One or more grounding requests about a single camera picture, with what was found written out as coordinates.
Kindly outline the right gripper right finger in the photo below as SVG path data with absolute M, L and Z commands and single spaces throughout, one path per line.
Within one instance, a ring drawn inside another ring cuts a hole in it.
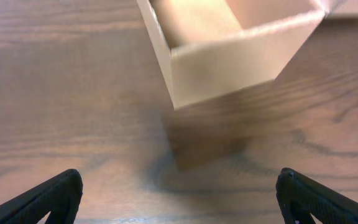
M 358 224 L 358 203 L 290 168 L 281 170 L 277 201 L 285 224 Z

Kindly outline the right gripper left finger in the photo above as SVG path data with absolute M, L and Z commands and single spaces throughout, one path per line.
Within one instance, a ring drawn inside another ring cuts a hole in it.
M 83 195 L 76 169 L 68 169 L 0 205 L 0 224 L 73 224 Z

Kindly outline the cardboard box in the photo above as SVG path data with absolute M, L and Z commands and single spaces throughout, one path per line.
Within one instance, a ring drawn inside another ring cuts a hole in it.
M 275 79 L 340 5 L 138 0 L 176 109 Z

